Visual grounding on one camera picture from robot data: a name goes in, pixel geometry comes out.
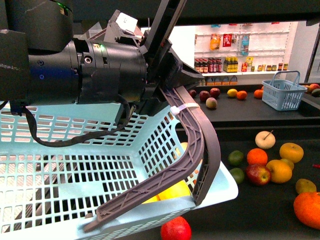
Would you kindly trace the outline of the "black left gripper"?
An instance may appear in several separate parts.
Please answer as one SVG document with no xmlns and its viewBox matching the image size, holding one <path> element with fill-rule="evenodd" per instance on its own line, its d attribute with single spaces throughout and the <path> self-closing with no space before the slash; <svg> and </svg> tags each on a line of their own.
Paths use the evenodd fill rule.
<svg viewBox="0 0 320 240">
<path fill-rule="evenodd" d="M 116 10 L 107 23 L 105 40 L 91 39 L 82 44 L 85 48 L 79 60 L 80 104 L 128 102 L 137 114 L 147 116 L 154 116 L 165 107 L 160 65 L 154 82 L 147 83 L 148 64 L 140 47 L 149 31 L 138 38 L 136 27 L 132 17 Z M 182 62 L 181 81 L 185 88 L 194 88 L 204 79 L 202 73 Z"/>
</svg>

